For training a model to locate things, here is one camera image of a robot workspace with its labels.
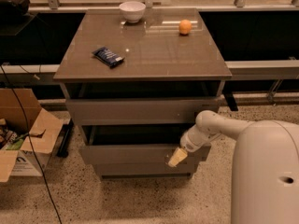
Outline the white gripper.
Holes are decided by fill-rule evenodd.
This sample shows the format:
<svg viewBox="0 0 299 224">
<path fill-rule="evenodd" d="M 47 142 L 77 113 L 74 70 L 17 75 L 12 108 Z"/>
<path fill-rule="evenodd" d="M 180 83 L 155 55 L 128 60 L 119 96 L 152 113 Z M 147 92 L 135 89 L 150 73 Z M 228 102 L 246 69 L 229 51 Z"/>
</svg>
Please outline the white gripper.
<svg viewBox="0 0 299 224">
<path fill-rule="evenodd" d="M 187 158 L 188 152 L 195 152 L 203 145 L 208 144 L 219 137 L 220 135 L 218 133 L 193 125 L 181 136 L 181 147 L 176 148 L 168 162 L 168 165 L 170 167 L 176 167 L 180 162 Z"/>
</svg>

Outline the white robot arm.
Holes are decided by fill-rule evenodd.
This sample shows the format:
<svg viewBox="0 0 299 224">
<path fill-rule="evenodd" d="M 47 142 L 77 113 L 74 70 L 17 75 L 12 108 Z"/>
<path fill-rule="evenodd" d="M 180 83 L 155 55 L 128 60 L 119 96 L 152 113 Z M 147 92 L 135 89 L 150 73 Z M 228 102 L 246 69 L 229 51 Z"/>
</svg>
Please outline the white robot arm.
<svg viewBox="0 0 299 224">
<path fill-rule="evenodd" d="M 220 136 L 235 140 L 231 224 L 299 224 L 299 125 L 200 112 L 168 165 Z"/>
</svg>

